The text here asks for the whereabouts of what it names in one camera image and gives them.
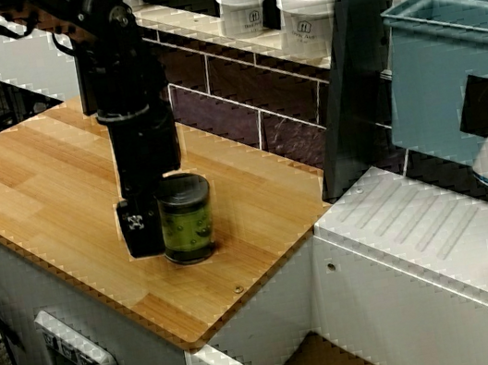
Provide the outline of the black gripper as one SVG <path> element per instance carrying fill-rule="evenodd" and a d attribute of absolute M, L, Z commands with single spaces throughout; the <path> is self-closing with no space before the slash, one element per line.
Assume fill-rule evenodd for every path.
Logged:
<path fill-rule="evenodd" d="M 156 199 L 133 196 L 154 191 L 165 173 L 176 171 L 181 165 L 172 108 L 165 103 L 150 106 L 135 116 L 97 119 L 107 126 L 121 196 L 127 200 L 117 204 L 116 212 L 130 256 L 138 259 L 161 255 L 165 243 Z"/>

